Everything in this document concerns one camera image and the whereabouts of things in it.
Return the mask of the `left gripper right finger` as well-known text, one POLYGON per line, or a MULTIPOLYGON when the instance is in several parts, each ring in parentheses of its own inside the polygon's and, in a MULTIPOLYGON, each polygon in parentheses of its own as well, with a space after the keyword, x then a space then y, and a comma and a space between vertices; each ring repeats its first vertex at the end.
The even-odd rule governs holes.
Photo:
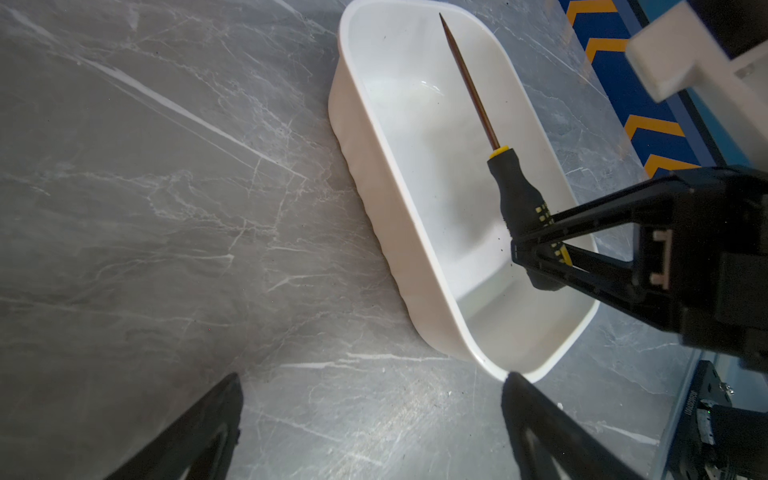
POLYGON ((523 479, 640 477, 517 372, 504 382, 501 409, 523 479))

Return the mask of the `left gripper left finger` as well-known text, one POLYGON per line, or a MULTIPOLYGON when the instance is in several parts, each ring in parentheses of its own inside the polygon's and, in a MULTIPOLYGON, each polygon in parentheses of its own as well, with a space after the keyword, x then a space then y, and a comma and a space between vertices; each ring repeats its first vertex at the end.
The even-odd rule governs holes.
POLYGON ((110 479, 224 479, 240 437, 243 391, 230 373, 110 479))

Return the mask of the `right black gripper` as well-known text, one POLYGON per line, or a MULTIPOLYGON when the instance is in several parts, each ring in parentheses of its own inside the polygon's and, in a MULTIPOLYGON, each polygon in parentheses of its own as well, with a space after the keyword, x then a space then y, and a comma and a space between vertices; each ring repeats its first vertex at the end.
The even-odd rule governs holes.
POLYGON ((558 213, 513 239, 512 260, 540 290, 573 288, 683 345, 767 369, 767 175, 699 168, 558 213), (660 272, 567 240, 625 224, 668 232, 660 272), (562 246, 556 254, 550 246, 562 246))

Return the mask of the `black yellow screwdriver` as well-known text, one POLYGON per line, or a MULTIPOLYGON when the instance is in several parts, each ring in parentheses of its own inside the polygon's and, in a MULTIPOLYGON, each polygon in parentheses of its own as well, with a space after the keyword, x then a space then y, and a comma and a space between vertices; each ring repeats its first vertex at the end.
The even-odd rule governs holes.
POLYGON ((523 174, 515 151, 500 144, 456 39, 446 20, 441 18, 440 22, 455 64, 492 148, 487 165, 499 189, 500 211, 512 237, 513 262, 520 264, 520 258, 524 256, 552 260, 571 267, 573 262, 570 253, 562 242, 529 249, 520 248, 519 239, 522 235, 551 225, 553 217, 541 192, 523 174))

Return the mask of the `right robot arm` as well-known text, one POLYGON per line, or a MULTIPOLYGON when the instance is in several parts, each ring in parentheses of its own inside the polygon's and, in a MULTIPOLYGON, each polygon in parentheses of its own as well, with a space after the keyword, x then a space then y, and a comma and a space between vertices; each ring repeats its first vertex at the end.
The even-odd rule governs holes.
MULTIPOLYGON (((512 235, 512 260, 533 286, 569 286, 683 345, 740 358, 767 374, 767 173, 743 167, 671 172, 554 216, 520 173, 490 168, 512 235), (621 261, 564 240, 633 224, 621 261)), ((709 360, 694 359, 673 414, 662 476, 767 479, 767 412, 733 406, 709 360)), ((502 411, 523 479, 641 479, 521 374, 502 411)))

